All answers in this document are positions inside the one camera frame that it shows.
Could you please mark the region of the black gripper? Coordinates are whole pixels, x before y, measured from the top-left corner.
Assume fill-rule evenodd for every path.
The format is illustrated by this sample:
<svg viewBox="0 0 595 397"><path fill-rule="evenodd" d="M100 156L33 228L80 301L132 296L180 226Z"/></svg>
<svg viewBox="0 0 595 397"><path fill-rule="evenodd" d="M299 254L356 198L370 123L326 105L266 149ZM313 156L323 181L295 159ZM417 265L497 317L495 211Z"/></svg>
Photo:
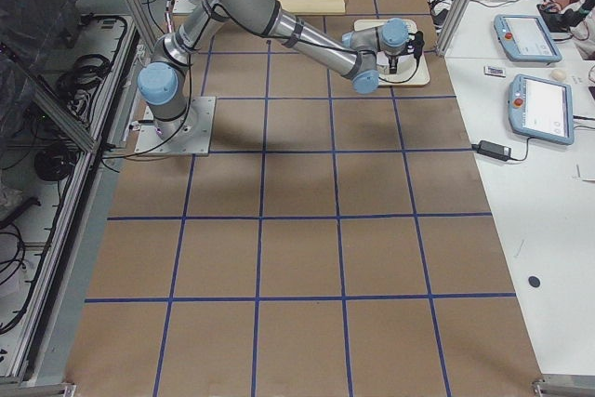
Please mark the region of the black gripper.
<svg viewBox="0 0 595 397"><path fill-rule="evenodd" d="M396 74L398 72L399 58L405 55L405 50L402 49L399 52L384 50L383 53L387 59L385 73Z"/></svg>

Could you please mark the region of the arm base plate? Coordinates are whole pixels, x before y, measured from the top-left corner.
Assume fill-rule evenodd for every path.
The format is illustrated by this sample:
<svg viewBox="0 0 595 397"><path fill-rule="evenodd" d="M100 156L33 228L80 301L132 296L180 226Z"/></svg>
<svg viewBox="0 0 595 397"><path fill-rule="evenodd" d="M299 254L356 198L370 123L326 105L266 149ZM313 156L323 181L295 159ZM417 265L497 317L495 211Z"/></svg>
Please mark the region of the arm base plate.
<svg viewBox="0 0 595 397"><path fill-rule="evenodd" d="M200 4L200 0L174 0L173 14L178 16L190 15Z"/></svg>
<svg viewBox="0 0 595 397"><path fill-rule="evenodd" d="M139 127L134 154L208 156L215 110L215 97L193 96L188 117L179 129L184 116L169 123L155 121L150 107L146 106L143 119L149 123Z"/></svg>

